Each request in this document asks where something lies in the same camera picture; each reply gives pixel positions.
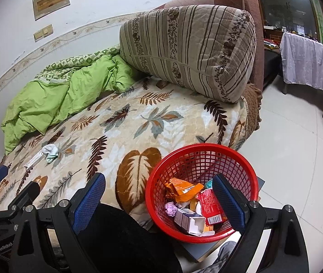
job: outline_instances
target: wall socket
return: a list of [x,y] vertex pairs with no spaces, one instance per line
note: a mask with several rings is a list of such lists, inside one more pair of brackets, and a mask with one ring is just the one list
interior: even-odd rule
[[37,31],[33,35],[33,38],[35,39],[35,42],[37,42],[37,41],[41,40],[42,38],[45,38],[53,33],[54,33],[53,25],[48,25],[45,28],[41,29],[40,31]]

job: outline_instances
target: orange wrapper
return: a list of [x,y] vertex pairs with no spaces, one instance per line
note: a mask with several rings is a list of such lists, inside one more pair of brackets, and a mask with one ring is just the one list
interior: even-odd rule
[[173,199],[175,202],[187,202],[194,198],[202,189],[203,185],[198,183],[193,185],[185,180],[171,178],[167,184],[167,198]]

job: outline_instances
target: metal bolt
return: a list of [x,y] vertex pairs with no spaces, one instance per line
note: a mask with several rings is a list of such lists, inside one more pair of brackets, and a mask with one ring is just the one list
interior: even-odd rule
[[255,201],[255,200],[250,201],[250,206],[252,208],[257,208],[259,206],[259,202]]
[[288,212],[292,212],[293,211],[293,207],[291,205],[286,205],[285,206],[285,210]]
[[69,201],[68,201],[68,200],[66,200],[66,199],[64,199],[64,200],[62,200],[62,201],[60,201],[60,202],[59,202],[59,205],[60,205],[61,207],[66,207],[66,206],[68,205],[68,203],[69,203]]
[[27,212],[30,212],[30,211],[32,211],[32,210],[33,210],[33,206],[32,206],[32,205],[28,205],[28,206],[26,206],[25,210],[26,210]]

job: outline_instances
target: basket rim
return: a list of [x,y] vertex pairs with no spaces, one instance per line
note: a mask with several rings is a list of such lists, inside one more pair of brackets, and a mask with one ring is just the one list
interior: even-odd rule
[[181,152],[186,152],[187,150],[192,150],[192,151],[216,151],[223,153],[223,155],[229,156],[233,158],[236,162],[238,162],[240,165],[243,165],[245,168],[245,171],[247,175],[250,177],[250,180],[252,181],[251,184],[251,192],[252,192],[252,198],[250,200],[257,200],[258,199],[258,193],[259,193],[259,186],[258,186],[258,180],[256,177],[256,173],[251,166],[251,164],[246,160],[244,156],[242,156],[240,153],[237,151],[228,148],[223,145],[218,145],[218,144],[212,144],[212,143],[200,143],[200,144],[192,144],[188,146],[184,146],[182,148],[179,148],[167,156],[165,156],[153,169],[153,171],[150,173],[150,176],[148,178],[148,181],[146,183],[146,188],[145,188],[145,201],[146,201],[146,208],[148,209],[148,212],[150,214],[150,217],[154,221],[154,223],[167,235],[183,242],[187,243],[211,243],[215,241],[219,241],[223,238],[226,238],[230,235],[232,235],[235,230],[230,229],[227,232],[223,234],[217,234],[213,236],[205,236],[205,237],[197,237],[197,236],[191,236],[187,234],[183,234],[182,232],[176,231],[172,228],[170,228],[168,225],[164,223],[163,220],[159,218],[157,215],[154,205],[152,202],[152,195],[151,195],[151,187],[155,184],[156,180],[158,179],[159,176],[156,175],[159,169],[163,168],[166,163],[169,162],[171,157],[180,157]]

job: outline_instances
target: wall switch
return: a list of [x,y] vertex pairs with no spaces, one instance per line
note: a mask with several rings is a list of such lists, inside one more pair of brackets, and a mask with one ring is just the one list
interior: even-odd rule
[[42,31],[43,31],[44,37],[47,37],[53,34],[54,33],[53,25],[46,26],[45,28],[42,29]]
[[42,39],[44,37],[44,34],[43,34],[43,30],[40,30],[38,32],[36,32],[34,35],[33,35],[34,39],[35,39],[35,42],[39,41],[40,39]]

